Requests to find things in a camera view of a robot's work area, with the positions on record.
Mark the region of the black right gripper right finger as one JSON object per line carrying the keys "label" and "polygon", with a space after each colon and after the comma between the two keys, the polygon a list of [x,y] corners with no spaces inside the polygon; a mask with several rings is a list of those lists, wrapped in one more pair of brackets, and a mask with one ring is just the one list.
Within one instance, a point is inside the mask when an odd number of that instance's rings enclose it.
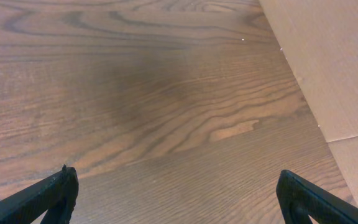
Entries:
{"label": "black right gripper right finger", "polygon": [[358,224],[358,208],[290,170],[282,170],[276,187],[286,224]]}

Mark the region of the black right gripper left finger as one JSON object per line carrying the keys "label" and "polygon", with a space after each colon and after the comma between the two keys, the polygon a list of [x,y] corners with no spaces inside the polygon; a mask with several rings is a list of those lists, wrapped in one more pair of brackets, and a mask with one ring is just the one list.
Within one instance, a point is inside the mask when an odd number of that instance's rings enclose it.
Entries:
{"label": "black right gripper left finger", "polygon": [[69,224],[79,192],[74,167],[61,171],[0,201],[0,223],[32,223],[41,214],[42,223]]}

